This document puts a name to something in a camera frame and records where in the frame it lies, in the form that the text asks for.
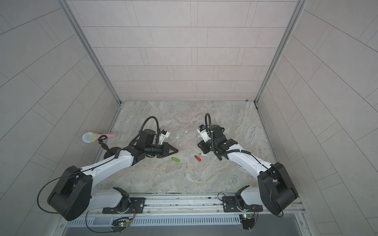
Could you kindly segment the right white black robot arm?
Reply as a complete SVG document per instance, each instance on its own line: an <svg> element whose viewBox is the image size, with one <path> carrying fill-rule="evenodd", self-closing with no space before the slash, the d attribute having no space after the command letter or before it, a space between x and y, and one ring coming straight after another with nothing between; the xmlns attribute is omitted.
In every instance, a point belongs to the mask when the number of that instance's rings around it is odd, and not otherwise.
<svg viewBox="0 0 378 236"><path fill-rule="evenodd" d="M273 215L283 216L284 209L298 198L298 192L284 165L264 161L245 150L233 139L227 139L224 128L212 124L205 114L205 124L197 132L202 141L197 145L204 154L212 152L218 160L230 160L258 181L258 189L246 185L235 193L235 204L240 211L253 205L264 205Z"/></svg>

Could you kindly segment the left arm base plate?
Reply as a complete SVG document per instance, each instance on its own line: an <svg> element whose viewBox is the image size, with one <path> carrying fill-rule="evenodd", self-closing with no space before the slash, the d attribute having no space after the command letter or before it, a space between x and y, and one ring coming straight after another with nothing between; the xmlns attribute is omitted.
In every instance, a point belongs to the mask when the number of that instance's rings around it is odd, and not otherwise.
<svg viewBox="0 0 378 236"><path fill-rule="evenodd" d="M105 207L102 214L142 213L146 198L123 198L116 207Z"/></svg>

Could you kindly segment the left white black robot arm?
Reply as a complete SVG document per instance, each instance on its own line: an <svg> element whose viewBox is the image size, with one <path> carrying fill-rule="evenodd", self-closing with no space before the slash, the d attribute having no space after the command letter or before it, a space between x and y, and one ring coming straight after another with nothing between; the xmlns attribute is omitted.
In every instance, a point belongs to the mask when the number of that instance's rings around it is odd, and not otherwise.
<svg viewBox="0 0 378 236"><path fill-rule="evenodd" d="M72 221L86 211L99 208L110 208L116 213L135 211L130 195L120 187L111 190L94 190L93 187L146 157L165 158L178 153L178 149L165 142L168 136L166 130L141 127L128 146L109 148L103 142L107 135L100 135L98 143L106 150L104 159L82 168L68 167L62 176L55 179L57 183L47 198L48 205L53 208L52 213Z"/></svg>

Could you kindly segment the red usb drive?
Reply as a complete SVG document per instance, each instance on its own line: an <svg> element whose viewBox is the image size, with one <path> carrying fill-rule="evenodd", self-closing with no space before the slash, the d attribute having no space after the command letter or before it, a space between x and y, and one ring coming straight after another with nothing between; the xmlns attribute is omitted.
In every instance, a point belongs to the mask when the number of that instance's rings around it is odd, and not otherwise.
<svg viewBox="0 0 378 236"><path fill-rule="evenodd" d="M198 162L201 162L201 158L197 155L194 155L194 158L198 161Z"/></svg>

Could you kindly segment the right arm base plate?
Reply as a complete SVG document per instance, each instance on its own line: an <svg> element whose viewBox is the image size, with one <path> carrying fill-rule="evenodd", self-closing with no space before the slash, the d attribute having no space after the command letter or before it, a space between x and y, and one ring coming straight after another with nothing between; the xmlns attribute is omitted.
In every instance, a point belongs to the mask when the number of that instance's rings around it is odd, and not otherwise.
<svg viewBox="0 0 378 236"><path fill-rule="evenodd" d="M238 206L235 196L223 196L221 198L223 211L228 212L263 212L261 205Z"/></svg>

